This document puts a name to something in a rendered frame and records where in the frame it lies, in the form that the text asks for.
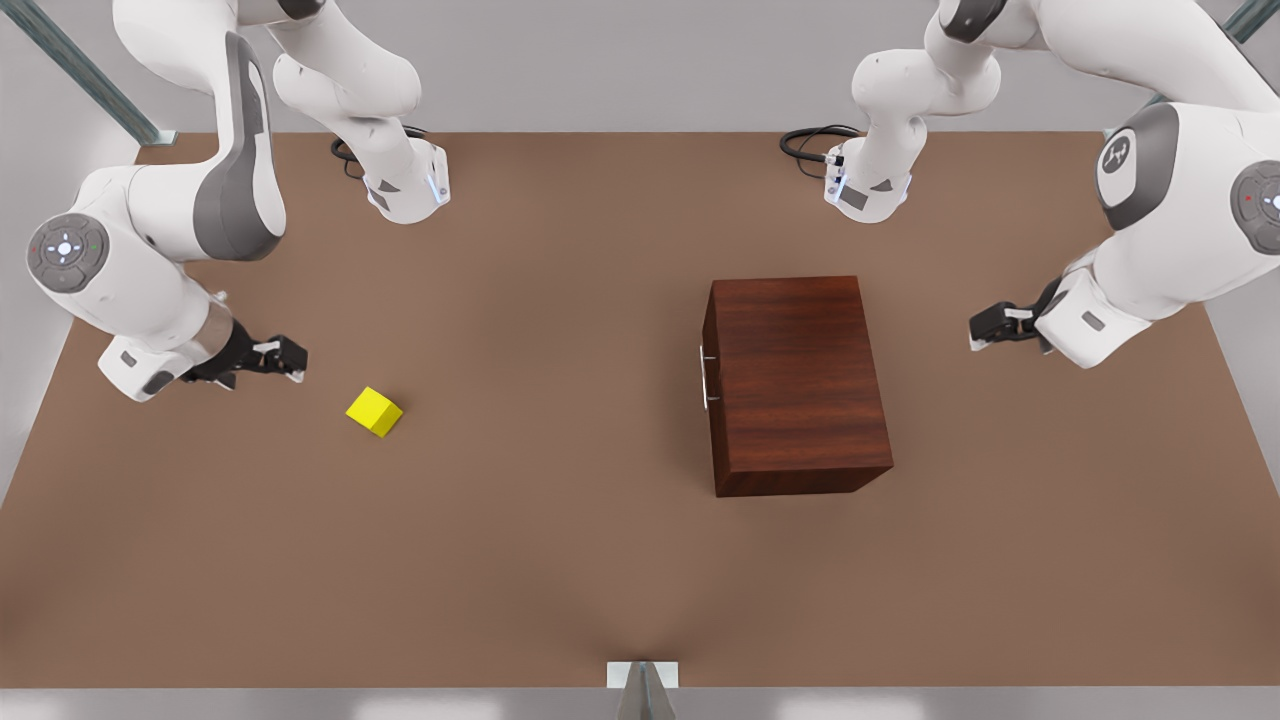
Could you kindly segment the yellow cube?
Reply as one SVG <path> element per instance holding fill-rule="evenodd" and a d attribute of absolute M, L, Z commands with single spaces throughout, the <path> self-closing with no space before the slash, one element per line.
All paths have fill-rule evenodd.
<path fill-rule="evenodd" d="M 403 416 L 403 410 L 387 396 L 365 387 L 346 409 L 346 415 L 379 438 L 385 438 Z"/>

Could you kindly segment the dark wooden drawer box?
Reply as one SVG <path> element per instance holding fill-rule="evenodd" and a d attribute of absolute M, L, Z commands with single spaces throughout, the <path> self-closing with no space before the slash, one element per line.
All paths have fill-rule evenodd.
<path fill-rule="evenodd" d="M 893 468 L 854 275 L 722 279 L 701 331 L 716 493 L 847 493 Z"/>

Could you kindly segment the silver frame post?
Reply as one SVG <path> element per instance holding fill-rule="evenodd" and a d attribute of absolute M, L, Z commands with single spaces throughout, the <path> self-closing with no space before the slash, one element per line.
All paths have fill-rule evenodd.
<path fill-rule="evenodd" d="M 608 662 L 605 687 L 621 689 L 616 720 L 676 720 L 668 689 L 678 688 L 678 662 Z"/>
<path fill-rule="evenodd" d="M 1094 24 L 1096 74 L 1162 100 L 1238 111 L 1280 113 L 1280 91 L 1244 50 L 1280 0 L 1240 0 L 1217 23 L 1197 0 L 1103 0 Z"/>
<path fill-rule="evenodd" d="M 172 146 L 177 141 L 175 131 L 159 129 L 35 0 L 0 0 L 0 12 L 140 145 Z"/>

